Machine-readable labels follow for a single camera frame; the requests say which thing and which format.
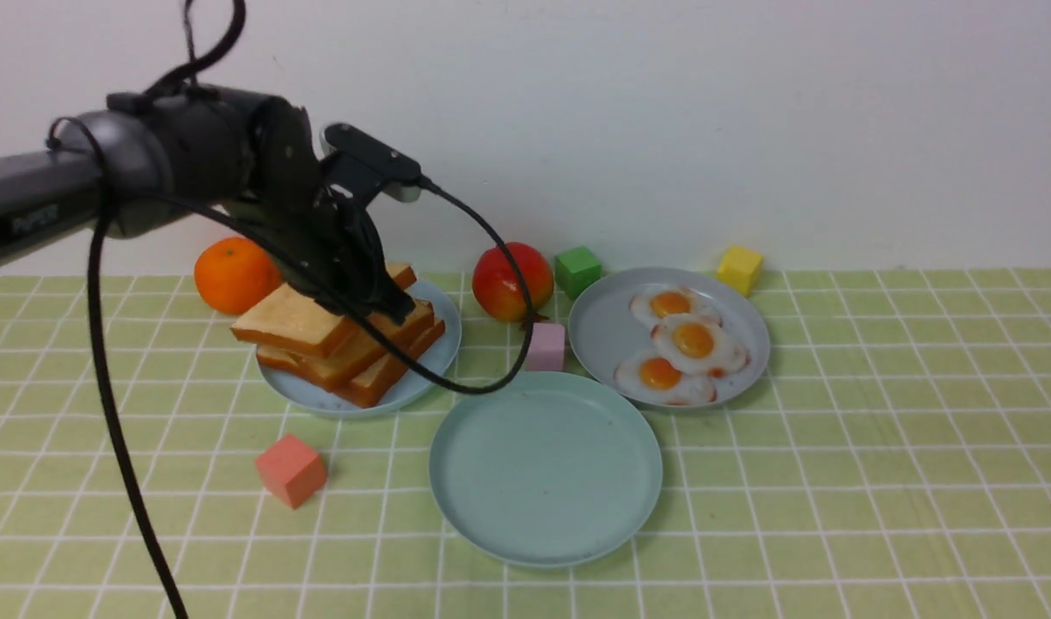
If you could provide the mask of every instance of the pink cube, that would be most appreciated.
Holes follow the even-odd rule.
[[[257,456],[254,463],[266,490],[292,509],[297,509],[326,484],[323,458],[290,434]]]
[[[526,369],[530,372],[563,371],[563,349],[568,345],[568,332],[559,323],[536,323],[533,325],[533,342],[526,354]]]

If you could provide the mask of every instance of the empty plate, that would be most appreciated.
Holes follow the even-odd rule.
[[[437,505],[460,536],[530,568],[585,563],[647,521],[662,453],[627,399],[579,375],[521,372],[468,397],[430,451]]]

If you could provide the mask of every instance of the light blue plate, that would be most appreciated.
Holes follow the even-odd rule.
[[[572,307],[568,337],[575,356],[592,376],[620,391],[613,376],[620,362],[640,350],[654,349],[651,329],[639,324],[628,310],[633,295],[655,286],[685,286],[705,297],[723,318],[723,328],[750,353],[749,364],[738,372],[714,379],[717,399],[710,404],[651,404],[624,393],[646,410],[701,413],[719,407],[754,387],[769,365],[769,329],[758,308],[728,285],[703,273],[641,267],[606,275],[588,287]]]
[[[565,568],[616,549],[647,521],[662,452],[643,415],[577,375],[521,372],[450,411],[430,451],[434,499],[498,559]]]
[[[459,336],[461,336],[462,330],[461,324],[459,324],[459,311],[453,305],[453,301],[439,287],[426,282],[426,280],[415,282],[407,289],[407,292],[412,297],[431,302],[434,305],[434,314],[446,322],[446,334],[434,342],[434,345],[418,359],[420,364],[430,368],[437,375],[446,375],[446,370],[450,369],[450,365],[453,365],[459,351]],[[398,411],[405,405],[418,399],[418,396],[432,387],[432,383],[409,371],[388,393],[385,393],[379,404],[375,407],[362,409],[333,393],[322,391],[315,385],[290,375],[288,372],[266,368],[262,364],[257,365],[257,369],[262,370],[262,377],[265,377],[266,384],[282,397],[296,404],[297,407],[330,418],[367,418],[367,416]]]

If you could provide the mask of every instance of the stacked toast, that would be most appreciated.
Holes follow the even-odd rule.
[[[400,289],[414,285],[410,264],[387,267]],[[403,325],[384,314],[372,314],[369,322],[412,359],[446,333],[446,322],[423,300],[415,300],[414,312]],[[263,366],[302,377],[366,409],[378,404],[408,371],[351,319],[329,313],[288,285],[240,316],[231,332],[240,342],[257,345]]]

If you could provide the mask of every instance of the yellow cube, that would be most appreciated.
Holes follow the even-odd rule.
[[[733,246],[724,254],[717,278],[742,296],[749,296],[761,274],[761,254],[745,247]]]

